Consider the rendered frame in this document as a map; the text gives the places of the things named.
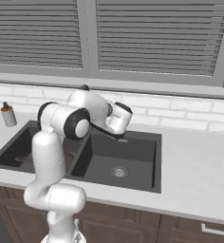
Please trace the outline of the grey window blind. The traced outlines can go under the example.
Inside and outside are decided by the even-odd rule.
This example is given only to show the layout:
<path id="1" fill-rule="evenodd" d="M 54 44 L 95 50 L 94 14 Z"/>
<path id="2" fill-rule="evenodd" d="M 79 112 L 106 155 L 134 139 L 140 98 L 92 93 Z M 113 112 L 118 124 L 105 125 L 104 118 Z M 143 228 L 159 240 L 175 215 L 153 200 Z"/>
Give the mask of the grey window blind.
<path id="1" fill-rule="evenodd" d="M 82 68 L 77 0 L 0 0 L 0 65 Z"/>
<path id="2" fill-rule="evenodd" d="M 212 76 L 224 0 L 95 0 L 103 70 Z"/>

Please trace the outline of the brown cupboard door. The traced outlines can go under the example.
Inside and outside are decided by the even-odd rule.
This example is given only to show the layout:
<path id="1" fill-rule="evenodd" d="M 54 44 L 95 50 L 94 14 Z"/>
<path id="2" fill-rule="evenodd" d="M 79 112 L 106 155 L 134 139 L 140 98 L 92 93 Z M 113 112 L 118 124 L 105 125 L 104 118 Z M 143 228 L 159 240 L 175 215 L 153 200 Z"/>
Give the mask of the brown cupboard door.
<path id="1" fill-rule="evenodd" d="M 76 214 L 87 243 L 156 243 L 160 214 L 87 202 Z"/>
<path id="2" fill-rule="evenodd" d="M 23 190 L 0 186 L 0 216 L 13 243 L 41 243 L 48 234 L 47 213 L 27 206 Z"/>

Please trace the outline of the white soap bottle, brown cap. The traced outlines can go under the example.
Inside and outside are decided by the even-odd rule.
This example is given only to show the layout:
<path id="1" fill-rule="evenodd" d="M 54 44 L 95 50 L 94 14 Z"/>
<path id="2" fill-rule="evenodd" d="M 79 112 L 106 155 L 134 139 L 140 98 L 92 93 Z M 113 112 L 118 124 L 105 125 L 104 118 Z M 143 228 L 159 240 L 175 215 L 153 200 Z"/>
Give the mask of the white soap bottle, brown cap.
<path id="1" fill-rule="evenodd" d="M 13 127 L 17 124 L 13 108 L 7 102 L 3 102 L 3 106 L 1 107 L 1 113 L 6 127 Z"/>

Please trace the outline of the black double sink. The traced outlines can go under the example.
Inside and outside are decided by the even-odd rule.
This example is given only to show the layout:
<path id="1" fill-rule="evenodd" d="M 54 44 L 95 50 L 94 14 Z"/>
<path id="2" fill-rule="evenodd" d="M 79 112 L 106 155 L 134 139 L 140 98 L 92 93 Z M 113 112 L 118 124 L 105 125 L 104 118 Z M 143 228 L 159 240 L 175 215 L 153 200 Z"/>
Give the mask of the black double sink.
<path id="1" fill-rule="evenodd" d="M 33 173 L 31 140 L 39 131 L 28 121 L 0 150 L 0 169 Z M 128 131 L 115 140 L 92 128 L 82 140 L 63 139 L 67 179 L 161 192 L 161 135 Z M 114 167 L 128 170 L 125 178 L 111 175 Z"/>

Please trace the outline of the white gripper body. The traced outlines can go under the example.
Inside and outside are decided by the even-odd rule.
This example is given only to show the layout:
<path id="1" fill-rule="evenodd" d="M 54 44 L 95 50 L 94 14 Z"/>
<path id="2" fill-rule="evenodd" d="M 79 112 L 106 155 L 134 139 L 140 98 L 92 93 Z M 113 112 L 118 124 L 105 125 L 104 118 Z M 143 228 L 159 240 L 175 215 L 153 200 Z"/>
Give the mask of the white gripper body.
<path id="1" fill-rule="evenodd" d="M 123 134 L 129 123 L 127 117 L 111 116 L 106 123 L 106 131 L 110 134 Z"/>

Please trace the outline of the brown drawer front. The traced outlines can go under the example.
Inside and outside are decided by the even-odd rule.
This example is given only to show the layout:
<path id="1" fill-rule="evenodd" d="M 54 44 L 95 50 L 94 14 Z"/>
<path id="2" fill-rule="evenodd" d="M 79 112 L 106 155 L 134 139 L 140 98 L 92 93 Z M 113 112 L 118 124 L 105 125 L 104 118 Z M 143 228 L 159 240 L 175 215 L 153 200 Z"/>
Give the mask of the brown drawer front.
<path id="1" fill-rule="evenodd" d="M 201 223 L 207 228 L 224 231 L 224 224 L 162 215 L 157 243 L 224 243 L 222 235 L 203 233 Z"/>

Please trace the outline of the grey window frame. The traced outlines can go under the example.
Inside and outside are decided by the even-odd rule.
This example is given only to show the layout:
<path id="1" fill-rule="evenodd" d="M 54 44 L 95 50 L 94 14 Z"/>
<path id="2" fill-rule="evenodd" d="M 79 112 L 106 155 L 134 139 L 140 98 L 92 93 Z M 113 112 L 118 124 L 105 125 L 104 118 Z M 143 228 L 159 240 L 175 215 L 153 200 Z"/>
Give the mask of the grey window frame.
<path id="1" fill-rule="evenodd" d="M 82 68 L 0 65 L 0 82 L 224 98 L 224 36 L 212 76 L 99 68 L 95 0 L 77 0 Z"/>

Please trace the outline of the round metal drain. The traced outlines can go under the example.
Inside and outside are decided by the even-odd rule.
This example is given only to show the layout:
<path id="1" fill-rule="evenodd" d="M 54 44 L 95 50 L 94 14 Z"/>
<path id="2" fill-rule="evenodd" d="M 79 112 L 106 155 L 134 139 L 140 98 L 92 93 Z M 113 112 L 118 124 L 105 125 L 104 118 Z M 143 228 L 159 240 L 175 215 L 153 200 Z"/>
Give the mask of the round metal drain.
<path id="1" fill-rule="evenodd" d="M 111 175 L 115 178 L 125 178 L 128 175 L 128 170 L 124 167 L 114 167 L 111 170 Z"/>

